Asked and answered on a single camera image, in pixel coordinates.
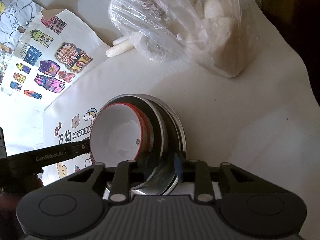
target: printed sticker sheet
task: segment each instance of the printed sticker sheet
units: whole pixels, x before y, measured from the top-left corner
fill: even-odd
[[[10,60],[19,39],[30,22],[43,10],[31,0],[1,0],[0,1],[0,87]]]
[[[20,38],[2,86],[13,97],[29,97],[49,106],[81,75],[106,60],[108,48],[72,12],[42,11]]]
[[[59,115],[59,118],[56,119],[59,121],[56,123],[55,129],[51,130],[51,136],[47,138],[47,145],[60,145],[89,138],[92,124],[97,116],[97,109],[86,106],[76,109],[76,111],[72,109],[72,111]],[[44,185],[47,185],[90,165],[92,165],[90,154],[49,165],[43,168],[42,181]]]

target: clear plastic wrap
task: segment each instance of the clear plastic wrap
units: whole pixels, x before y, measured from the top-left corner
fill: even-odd
[[[111,0],[113,24],[151,60],[184,60],[225,77],[247,64],[254,35],[246,0]]]

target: paper sheet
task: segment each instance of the paper sheet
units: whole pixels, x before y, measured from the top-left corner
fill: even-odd
[[[100,109],[96,107],[72,109],[72,113],[75,113],[72,118],[70,118],[70,114],[65,116],[59,114],[59,117],[55,119],[57,120],[56,126],[53,127],[50,134],[52,145],[88,139],[97,110]],[[63,163],[46,166],[44,167],[42,182],[44,185],[50,184],[90,165],[92,165],[90,154],[85,154]]]
[[[256,3],[248,2],[261,51],[238,77],[226,79],[179,60],[150,62],[136,50],[129,50],[97,66],[44,111],[44,146],[58,144],[54,130],[59,122],[59,134],[70,130],[73,135],[89,122],[83,119],[86,111],[92,107],[99,110],[114,96],[153,95],[180,118],[188,159],[203,160],[210,166],[231,162],[298,194],[308,208],[301,235],[316,239],[320,221],[320,108],[299,55]],[[78,114],[78,127],[70,128]],[[71,137],[71,141],[83,137]],[[74,165],[81,168],[84,160],[85,156]],[[74,165],[62,163],[68,174],[74,172]],[[57,164],[43,176],[47,183],[54,181]]]
[[[42,10],[31,0],[0,1],[0,88],[7,68],[18,41],[28,28],[29,23]]]
[[[29,97],[49,106],[107,59],[109,46],[75,14],[59,11],[39,13],[20,38],[2,81],[12,97]]]

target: cartoon flower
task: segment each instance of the cartoon flower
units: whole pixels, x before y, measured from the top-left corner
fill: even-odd
[[[85,121],[88,121],[88,120],[90,119],[90,114],[89,114],[88,112],[85,113],[83,119],[84,119]]]
[[[54,136],[55,136],[55,137],[58,136],[58,132],[59,132],[59,129],[58,129],[58,127],[56,127],[56,128],[54,129]]]

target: white table surface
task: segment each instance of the white table surface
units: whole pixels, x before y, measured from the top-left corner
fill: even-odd
[[[119,36],[107,17],[109,0],[35,1],[70,9],[104,41]],[[260,34],[260,53],[240,76],[225,79],[179,60],[154,63],[130,50],[91,70],[47,108],[44,146],[57,144],[53,136],[57,122],[71,122],[75,112],[99,110],[123,93],[156,96],[178,114],[188,158],[209,165],[229,161],[295,192],[308,207],[300,234],[319,238],[320,108],[301,58],[255,2],[249,2]]]

